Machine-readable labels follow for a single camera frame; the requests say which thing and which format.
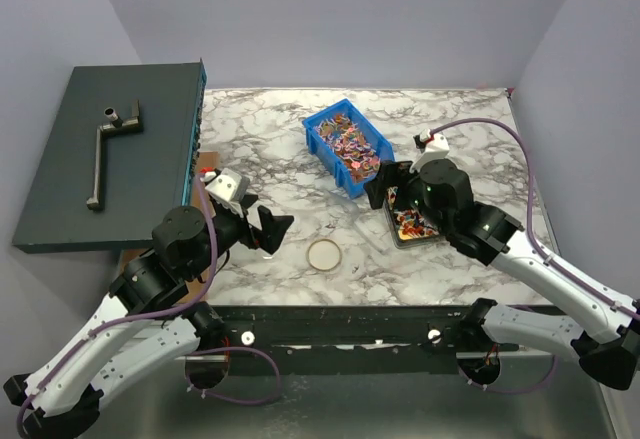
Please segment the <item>metal candy tin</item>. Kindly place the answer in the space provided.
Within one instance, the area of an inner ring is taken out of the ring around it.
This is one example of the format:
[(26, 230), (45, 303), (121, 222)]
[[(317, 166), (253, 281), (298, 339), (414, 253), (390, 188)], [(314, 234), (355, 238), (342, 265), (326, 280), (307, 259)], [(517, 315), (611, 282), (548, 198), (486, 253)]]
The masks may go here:
[(387, 190), (383, 202), (391, 239), (398, 249), (408, 249), (441, 239), (438, 230), (414, 209), (396, 209), (396, 187)]

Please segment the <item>blue candy bin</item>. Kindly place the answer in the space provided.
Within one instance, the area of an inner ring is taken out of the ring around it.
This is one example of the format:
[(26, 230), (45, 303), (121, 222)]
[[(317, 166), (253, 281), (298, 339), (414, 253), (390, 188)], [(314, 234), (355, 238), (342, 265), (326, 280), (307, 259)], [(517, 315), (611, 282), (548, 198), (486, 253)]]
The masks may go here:
[(395, 160), (390, 142), (348, 99), (302, 124), (309, 152), (352, 199), (364, 194), (364, 184), (374, 178), (383, 161)]

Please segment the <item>round jar lid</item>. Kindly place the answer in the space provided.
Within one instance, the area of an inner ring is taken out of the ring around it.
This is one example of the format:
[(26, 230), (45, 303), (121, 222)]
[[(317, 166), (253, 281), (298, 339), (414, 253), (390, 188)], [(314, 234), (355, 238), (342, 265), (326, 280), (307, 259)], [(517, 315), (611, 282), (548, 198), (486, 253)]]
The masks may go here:
[(333, 240), (321, 238), (309, 245), (306, 260), (314, 270), (329, 272), (341, 264), (342, 251)]

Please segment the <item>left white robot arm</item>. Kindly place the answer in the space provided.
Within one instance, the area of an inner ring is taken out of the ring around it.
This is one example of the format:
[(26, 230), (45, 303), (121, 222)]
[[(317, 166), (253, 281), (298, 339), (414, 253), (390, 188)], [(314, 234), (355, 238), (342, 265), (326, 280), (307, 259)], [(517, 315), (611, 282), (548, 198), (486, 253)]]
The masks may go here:
[(228, 327), (207, 302), (181, 301), (189, 282), (212, 285), (220, 254), (234, 244), (279, 249), (293, 216), (275, 216), (264, 206), (258, 215), (254, 227), (232, 212), (170, 210), (152, 232), (152, 248), (127, 264), (73, 339), (39, 370), (5, 382), (8, 400), (19, 409), (19, 436), (78, 438), (118, 394), (181, 356), (220, 354), (225, 368), (233, 352), (260, 356), (231, 343)]

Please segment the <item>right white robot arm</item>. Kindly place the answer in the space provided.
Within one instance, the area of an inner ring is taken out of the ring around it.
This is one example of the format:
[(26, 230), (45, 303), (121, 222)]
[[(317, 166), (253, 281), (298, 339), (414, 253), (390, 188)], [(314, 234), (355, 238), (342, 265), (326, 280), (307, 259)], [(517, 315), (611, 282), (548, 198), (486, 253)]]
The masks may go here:
[(574, 360), (609, 388), (630, 388), (639, 368), (637, 300), (541, 247), (502, 209), (475, 200), (467, 173), (448, 159), (417, 172), (408, 161), (383, 162), (364, 186), (372, 208), (382, 207), (390, 188), (402, 207), (420, 212), (457, 252), (521, 281), (561, 311), (545, 315), (479, 299), (459, 329), (467, 348), (523, 345)]

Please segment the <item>dark grey box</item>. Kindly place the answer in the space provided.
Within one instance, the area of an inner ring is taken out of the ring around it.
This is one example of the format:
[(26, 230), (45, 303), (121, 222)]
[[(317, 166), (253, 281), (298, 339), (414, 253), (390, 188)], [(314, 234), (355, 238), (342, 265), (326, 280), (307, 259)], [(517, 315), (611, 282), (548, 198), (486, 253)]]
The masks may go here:
[(164, 215), (191, 200), (206, 83), (202, 62), (75, 67), (13, 246), (150, 246)]

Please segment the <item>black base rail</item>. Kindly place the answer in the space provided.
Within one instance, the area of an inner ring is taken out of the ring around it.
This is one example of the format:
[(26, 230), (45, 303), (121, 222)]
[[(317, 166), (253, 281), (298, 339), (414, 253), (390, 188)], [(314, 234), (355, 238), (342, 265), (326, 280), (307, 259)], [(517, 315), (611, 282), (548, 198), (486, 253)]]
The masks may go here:
[(225, 375), (454, 374), (457, 359), (494, 346), (466, 306), (218, 306), (230, 353), (189, 357), (185, 369)]

